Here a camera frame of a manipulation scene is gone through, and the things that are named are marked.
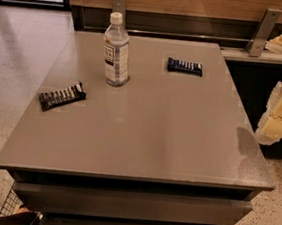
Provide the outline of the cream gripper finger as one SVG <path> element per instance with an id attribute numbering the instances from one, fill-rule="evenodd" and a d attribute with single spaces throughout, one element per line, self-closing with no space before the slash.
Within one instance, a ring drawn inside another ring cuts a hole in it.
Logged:
<path id="1" fill-rule="evenodd" d="M 273 87 L 266 111 L 257 124 L 256 138 L 259 144 L 272 145 L 282 139 L 282 82 Z"/>
<path id="2" fill-rule="evenodd" d="M 265 48 L 269 52 L 282 54 L 282 35 L 277 36 L 266 42 Z"/>

